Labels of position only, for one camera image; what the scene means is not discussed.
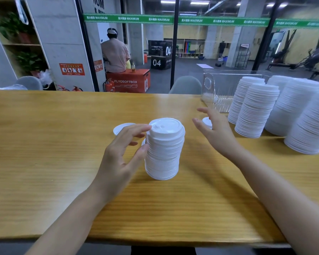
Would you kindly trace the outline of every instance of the clear plastic storage bin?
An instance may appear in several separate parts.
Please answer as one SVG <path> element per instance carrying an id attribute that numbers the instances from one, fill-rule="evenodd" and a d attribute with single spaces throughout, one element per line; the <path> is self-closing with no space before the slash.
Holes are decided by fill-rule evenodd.
<path id="1" fill-rule="evenodd" d="M 203 70 L 201 100 L 220 112 L 229 112 L 239 80 L 244 76 L 264 78 L 273 76 L 265 71 Z"/>

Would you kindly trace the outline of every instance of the gray chair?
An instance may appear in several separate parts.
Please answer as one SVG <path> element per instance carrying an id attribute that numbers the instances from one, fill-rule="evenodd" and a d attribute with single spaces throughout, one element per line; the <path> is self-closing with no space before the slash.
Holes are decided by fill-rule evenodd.
<path id="1" fill-rule="evenodd" d="M 175 81 L 169 94 L 200 95 L 201 91 L 202 85 L 198 79 L 193 76 L 182 76 Z"/>
<path id="2" fill-rule="evenodd" d="M 43 90 L 43 85 L 41 84 L 41 81 L 33 76 L 23 76 L 17 79 L 15 84 L 23 85 L 28 90 Z"/>

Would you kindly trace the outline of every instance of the forearm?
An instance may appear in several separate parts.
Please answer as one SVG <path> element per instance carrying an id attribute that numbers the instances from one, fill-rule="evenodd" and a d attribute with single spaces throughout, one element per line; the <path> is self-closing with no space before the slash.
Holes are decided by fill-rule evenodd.
<path id="1" fill-rule="evenodd" d="M 75 198 L 26 255 L 76 254 L 103 207 L 101 197 L 87 189 Z"/>
<path id="2" fill-rule="evenodd" d="M 242 147 L 229 157 L 298 255 L 319 255 L 319 206 Z"/>

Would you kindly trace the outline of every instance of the wooden table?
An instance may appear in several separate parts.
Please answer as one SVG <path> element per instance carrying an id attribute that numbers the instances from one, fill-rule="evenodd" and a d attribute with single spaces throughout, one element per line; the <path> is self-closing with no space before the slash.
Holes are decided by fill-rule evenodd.
<path id="1" fill-rule="evenodd" d="M 153 180 L 141 166 L 89 237 L 191 246 L 284 242 L 241 172 L 194 127 L 202 105 L 193 95 L 0 91 L 0 239 L 40 236 L 89 186 L 116 125 L 173 117 L 186 129 L 177 176 Z M 319 155 L 299 154 L 268 133 L 236 136 L 319 203 Z M 137 148 L 127 148 L 125 159 Z"/>

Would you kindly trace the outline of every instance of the potted plant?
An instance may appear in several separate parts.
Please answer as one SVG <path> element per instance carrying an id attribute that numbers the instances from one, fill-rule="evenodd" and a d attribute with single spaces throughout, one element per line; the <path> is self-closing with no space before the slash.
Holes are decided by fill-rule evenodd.
<path id="1" fill-rule="evenodd" d="M 34 29 L 31 25 L 22 23 L 16 13 L 9 12 L 0 20 L 0 33 L 8 40 L 17 36 L 22 44 L 32 44 L 30 35 L 34 33 Z"/>
<path id="2" fill-rule="evenodd" d="M 40 55 L 32 52 L 19 52 L 16 59 L 26 72 L 30 72 L 32 76 L 39 78 L 39 72 L 47 68 L 45 62 Z"/>

